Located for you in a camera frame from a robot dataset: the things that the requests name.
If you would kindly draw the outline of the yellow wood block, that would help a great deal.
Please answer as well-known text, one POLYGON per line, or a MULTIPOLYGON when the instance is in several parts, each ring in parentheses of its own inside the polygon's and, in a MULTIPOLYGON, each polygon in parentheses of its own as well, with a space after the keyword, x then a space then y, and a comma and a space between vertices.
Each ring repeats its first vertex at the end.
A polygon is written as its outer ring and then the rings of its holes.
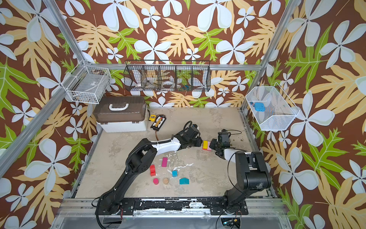
POLYGON ((204 141, 203 142, 203 150, 207 150, 208 149, 208 141, 204 141))

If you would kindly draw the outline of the magenta wood block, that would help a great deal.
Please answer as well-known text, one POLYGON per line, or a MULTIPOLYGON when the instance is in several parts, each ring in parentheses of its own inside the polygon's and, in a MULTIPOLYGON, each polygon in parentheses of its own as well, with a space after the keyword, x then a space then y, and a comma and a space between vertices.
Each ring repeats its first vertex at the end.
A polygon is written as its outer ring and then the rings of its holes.
POLYGON ((163 160, 162 160, 162 167, 163 168, 166 168, 167 167, 167 163, 168 163, 168 158, 167 157, 164 157, 163 160))

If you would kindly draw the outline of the red arch block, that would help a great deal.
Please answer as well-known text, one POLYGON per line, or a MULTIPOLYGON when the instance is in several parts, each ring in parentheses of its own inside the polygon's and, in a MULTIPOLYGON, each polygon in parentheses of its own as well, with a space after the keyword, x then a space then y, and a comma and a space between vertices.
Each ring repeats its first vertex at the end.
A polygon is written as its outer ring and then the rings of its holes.
POLYGON ((150 176, 152 176, 152 177, 156 176, 155 165, 150 166, 150 176))

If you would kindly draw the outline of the natural wood cylinder block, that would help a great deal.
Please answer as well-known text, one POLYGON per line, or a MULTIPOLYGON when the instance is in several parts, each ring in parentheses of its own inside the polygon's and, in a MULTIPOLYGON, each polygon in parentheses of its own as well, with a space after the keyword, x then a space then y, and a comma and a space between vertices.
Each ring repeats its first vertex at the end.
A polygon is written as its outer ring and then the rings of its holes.
POLYGON ((165 177, 165 178, 163 179, 163 183, 164 183, 165 185, 167 185, 167 184, 169 183, 169 179, 165 177))

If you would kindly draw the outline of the magenta cylinder block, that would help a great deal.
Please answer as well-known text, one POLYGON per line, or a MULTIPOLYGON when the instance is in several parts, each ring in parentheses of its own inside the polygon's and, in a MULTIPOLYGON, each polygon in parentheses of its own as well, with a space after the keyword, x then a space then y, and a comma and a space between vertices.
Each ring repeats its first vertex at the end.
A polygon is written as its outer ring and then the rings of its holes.
POLYGON ((159 179, 154 178, 154 179, 153 179, 153 183, 154 183, 155 185, 158 185, 158 184, 159 184, 159 179))

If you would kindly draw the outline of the pink wood block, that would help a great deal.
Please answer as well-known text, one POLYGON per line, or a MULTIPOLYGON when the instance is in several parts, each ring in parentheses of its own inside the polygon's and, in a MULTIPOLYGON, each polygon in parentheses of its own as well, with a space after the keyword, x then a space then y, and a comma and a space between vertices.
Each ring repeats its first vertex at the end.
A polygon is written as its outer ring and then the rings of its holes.
POLYGON ((211 151, 211 150, 212 150, 212 149, 210 148, 210 144, 211 144, 211 142, 210 142, 210 141, 208 141, 208 142, 207 142, 207 150, 208 150, 208 151, 211 151))

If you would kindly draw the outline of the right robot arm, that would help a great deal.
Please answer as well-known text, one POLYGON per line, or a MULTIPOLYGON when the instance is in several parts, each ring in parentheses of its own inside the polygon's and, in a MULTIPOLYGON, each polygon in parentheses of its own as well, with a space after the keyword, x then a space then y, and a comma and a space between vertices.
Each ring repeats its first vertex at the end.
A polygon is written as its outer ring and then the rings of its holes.
POLYGON ((231 147, 231 135, 231 132, 222 129, 209 147, 218 157, 228 161, 227 167, 230 163, 235 164, 236 184, 229 179, 233 187, 224 194, 223 211, 231 214, 243 210, 247 214, 245 200, 254 193, 270 188, 271 177, 263 153, 245 152, 231 147))

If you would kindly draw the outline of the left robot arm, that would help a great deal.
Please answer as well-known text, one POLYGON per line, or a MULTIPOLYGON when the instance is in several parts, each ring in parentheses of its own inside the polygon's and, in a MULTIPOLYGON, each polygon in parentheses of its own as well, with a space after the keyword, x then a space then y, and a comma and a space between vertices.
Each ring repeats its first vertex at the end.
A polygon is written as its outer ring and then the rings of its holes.
POLYGON ((150 169, 157 155, 200 147, 202 143, 199 127, 191 121, 186 123, 183 130, 169 139, 160 141, 142 139, 128 155, 125 170, 116 184, 98 198, 95 214, 112 215, 117 213, 131 184, 140 174, 150 169))

